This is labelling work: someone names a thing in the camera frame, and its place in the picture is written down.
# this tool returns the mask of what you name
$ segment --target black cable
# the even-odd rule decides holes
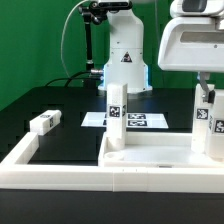
[[[69,78],[59,78],[59,79],[53,79],[50,82],[48,82],[47,84],[45,84],[45,86],[49,86],[51,83],[56,82],[56,81],[61,81],[61,80],[68,80]]]
[[[90,73],[90,71],[81,71],[81,72],[77,72],[74,75],[72,75],[70,78],[68,78],[68,81],[65,83],[64,87],[68,87],[68,85],[70,84],[70,82],[76,78],[77,76],[83,75],[83,74],[87,74]]]
[[[65,84],[65,87],[68,87],[68,85],[70,84],[71,81],[73,80],[87,80],[87,79],[92,79],[92,80],[99,80],[100,77],[97,76],[97,75],[92,75],[92,76],[89,76],[89,77],[83,77],[83,78],[77,78],[77,76],[80,76],[80,75],[83,75],[83,74],[87,74],[87,73],[90,73],[90,71],[81,71],[81,72],[77,72],[75,73],[74,75],[72,75],[70,78],[58,78],[58,79],[53,79],[51,80],[50,82],[48,82],[47,84],[45,84],[45,86],[49,86],[51,83],[53,82],[57,82],[57,81],[62,81],[62,80],[67,80],[66,84]]]

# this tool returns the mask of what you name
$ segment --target warning label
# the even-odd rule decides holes
[[[125,53],[124,57],[122,58],[121,62],[128,62],[128,63],[132,63],[130,54],[128,52]]]

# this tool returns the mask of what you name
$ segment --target green backdrop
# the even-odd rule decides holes
[[[42,86],[54,78],[66,77],[60,59],[61,34],[68,13],[78,2],[1,0],[0,110],[33,87]],[[145,25],[144,61],[151,67],[154,88],[192,88],[197,82],[195,73],[165,72],[157,66],[158,39],[171,19],[171,2],[158,0],[158,27],[155,25],[154,3],[136,5],[133,9]],[[107,22],[92,28],[93,56],[98,67],[108,59],[108,30]],[[70,75],[85,70],[84,24],[78,12],[68,24],[64,58]],[[216,74],[211,80],[218,87],[224,83],[222,76],[216,77]]]

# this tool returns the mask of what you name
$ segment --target printed marker sheet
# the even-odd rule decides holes
[[[88,112],[82,122],[82,127],[106,127],[105,112]],[[127,128],[164,128],[168,125],[163,114],[128,113]]]

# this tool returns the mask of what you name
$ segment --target black tabletop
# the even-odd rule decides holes
[[[191,132],[194,91],[155,89],[128,101],[129,113],[163,113],[169,129]],[[39,87],[0,112],[0,160],[29,131],[29,121],[59,109],[61,123],[40,137],[32,164],[97,165],[105,128],[81,127],[86,112],[105,112],[106,99],[82,88]],[[223,223],[222,194],[0,190],[0,223]]]

